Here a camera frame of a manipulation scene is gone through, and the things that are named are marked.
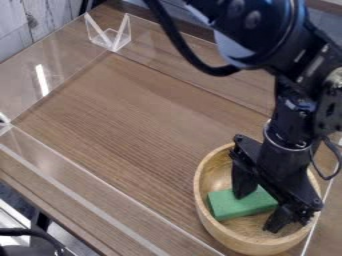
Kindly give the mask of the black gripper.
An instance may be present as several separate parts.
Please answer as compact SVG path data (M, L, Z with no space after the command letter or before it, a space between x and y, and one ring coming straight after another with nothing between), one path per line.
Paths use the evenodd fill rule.
M323 202L308 178L311 143L285 144L263 128L263 141L242 134L233 136L229 150L232 160L232 192L242 199L260 186L276 200L277 206L265 220L263 230L277 233L289 223L305 226Z

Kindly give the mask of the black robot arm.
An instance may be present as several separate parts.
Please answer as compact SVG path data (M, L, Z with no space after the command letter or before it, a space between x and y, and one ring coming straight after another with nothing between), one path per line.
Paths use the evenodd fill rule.
M232 191L261 187L277 201L263 229L307 224L323 208L308 180L313 156L342 130L342 47L311 23L304 0L185 0L212 28L229 66L275 76L275 107L263 140L233 137Z

